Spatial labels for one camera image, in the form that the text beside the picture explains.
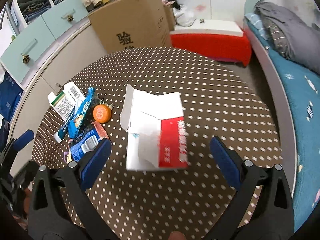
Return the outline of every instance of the gray blanket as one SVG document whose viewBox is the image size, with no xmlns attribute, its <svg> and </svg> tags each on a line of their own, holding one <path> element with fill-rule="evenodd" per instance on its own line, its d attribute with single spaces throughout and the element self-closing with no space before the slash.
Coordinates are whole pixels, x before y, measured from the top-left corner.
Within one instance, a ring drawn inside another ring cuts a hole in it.
<svg viewBox="0 0 320 240">
<path fill-rule="evenodd" d="M 275 48 L 285 58 L 320 74 L 320 32 L 306 25 L 295 13 L 285 7 L 271 2 L 260 3 L 256 6 L 264 27 L 275 30 L 277 27 L 285 36 L 275 39 Z"/>
</svg>

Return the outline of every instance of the white cardboard box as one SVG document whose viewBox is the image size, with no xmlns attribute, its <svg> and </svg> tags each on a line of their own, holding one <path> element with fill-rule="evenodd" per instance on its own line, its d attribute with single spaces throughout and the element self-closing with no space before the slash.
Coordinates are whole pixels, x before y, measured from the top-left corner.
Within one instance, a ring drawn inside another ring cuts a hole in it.
<svg viewBox="0 0 320 240">
<path fill-rule="evenodd" d="M 127 170 L 183 169 L 187 142 L 180 93 L 153 95 L 127 85 L 120 125 L 128 131 Z"/>
</svg>

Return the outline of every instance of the round table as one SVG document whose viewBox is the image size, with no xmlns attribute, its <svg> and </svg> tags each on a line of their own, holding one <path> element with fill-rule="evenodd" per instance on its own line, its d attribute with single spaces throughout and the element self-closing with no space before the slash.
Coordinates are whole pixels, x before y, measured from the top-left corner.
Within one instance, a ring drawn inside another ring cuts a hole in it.
<svg viewBox="0 0 320 240">
<path fill-rule="evenodd" d="M 87 94 L 115 105 L 104 128 L 113 142 L 110 159 L 87 195 L 97 212 L 121 238 L 164 239 L 172 231 L 200 239 L 228 206 L 235 191 L 228 186 L 209 150 L 212 136 L 256 165 L 281 161 L 279 137 L 267 106 L 239 76 L 223 64 L 176 48 L 139 48 L 105 56 L 71 79 Z M 119 123 L 126 85 L 155 95 L 180 92 L 188 146 L 186 170 L 135 172 L 126 170 L 127 133 Z M 53 135 L 63 121 L 50 107 L 36 134 L 32 159 L 49 168 L 64 167 L 68 138 L 58 144 Z M 243 218 L 248 223 L 259 187 Z M 61 190 L 68 212 L 82 225 Z"/>
</svg>

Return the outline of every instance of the cabinet door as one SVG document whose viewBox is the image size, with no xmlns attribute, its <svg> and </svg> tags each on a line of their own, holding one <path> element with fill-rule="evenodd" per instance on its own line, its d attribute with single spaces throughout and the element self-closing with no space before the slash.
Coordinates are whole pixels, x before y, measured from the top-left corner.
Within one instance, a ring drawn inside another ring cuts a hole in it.
<svg viewBox="0 0 320 240">
<path fill-rule="evenodd" d="M 36 135 L 42 118 L 50 106 L 47 96 L 51 92 L 53 92 L 52 88 L 40 77 L 24 102 L 16 123 L 13 124 L 13 138 L 20 137 L 28 129 L 32 130 Z M 31 160 L 34 141 L 33 139 L 26 147 L 18 152 L 10 171 L 12 176 L 14 176 L 28 160 Z"/>
<path fill-rule="evenodd" d="M 14 39 L 3 53 L 1 61 L 10 75 L 21 83 L 35 61 L 54 41 L 44 20 L 38 17 Z M 28 63 L 23 63 L 21 54 L 29 56 Z"/>
<path fill-rule="evenodd" d="M 81 0 L 65 0 L 42 14 L 42 18 L 57 39 L 66 30 L 88 15 Z"/>
<path fill-rule="evenodd" d="M 100 39 L 90 25 L 59 52 L 41 76 L 58 92 L 60 87 L 56 83 L 63 86 L 85 67 L 106 54 Z"/>
</svg>

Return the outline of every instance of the blue gripper pad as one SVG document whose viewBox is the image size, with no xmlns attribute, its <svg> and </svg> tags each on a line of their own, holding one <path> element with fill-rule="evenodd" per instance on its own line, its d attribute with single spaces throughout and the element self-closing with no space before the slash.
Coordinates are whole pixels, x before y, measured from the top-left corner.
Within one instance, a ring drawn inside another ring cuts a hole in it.
<svg viewBox="0 0 320 240">
<path fill-rule="evenodd" d="M 80 188 L 91 188 L 111 154 L 111 141 L 104 138 L 97 147 L 86 153 L 79 161 Z"/>
<path fill-rule="evenodd" d="M 29 142 L 35 137 L 35 134 L 31 130 L 27 130 L 13 143 L 13 149 L 17 152 L 21 151 Z"/>
<path fill-rule="evenodd" d="M 229 186 L 238 191 L 241 186 L 241 157 L 236 151 L 229 150 L 217 136 L 210 141 L 210 151 Z"/>
</svg>

